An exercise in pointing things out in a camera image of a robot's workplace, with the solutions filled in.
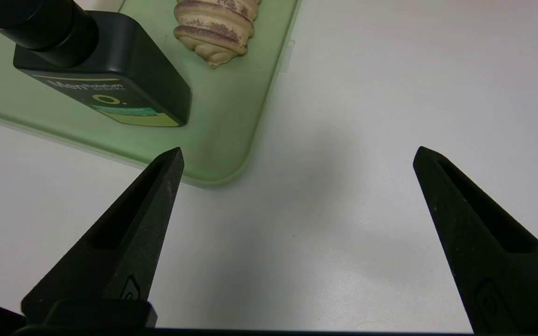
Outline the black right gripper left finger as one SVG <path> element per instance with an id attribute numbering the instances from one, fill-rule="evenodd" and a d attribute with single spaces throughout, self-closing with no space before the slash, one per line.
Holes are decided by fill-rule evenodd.
<path id="1" fill-rule="evenodd" d="M 65 300 L 146 302 L 184 168 L 179 147 L 158 155 L 23 298 L 28 323 Z"/>

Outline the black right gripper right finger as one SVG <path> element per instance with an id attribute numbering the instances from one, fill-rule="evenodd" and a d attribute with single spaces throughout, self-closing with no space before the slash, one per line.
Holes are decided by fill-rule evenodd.
<path id="1" fill-rule="evenodd" d="M 538 239 L 440 153 L 414 171 L 473 332 L 538 334 Z"/>

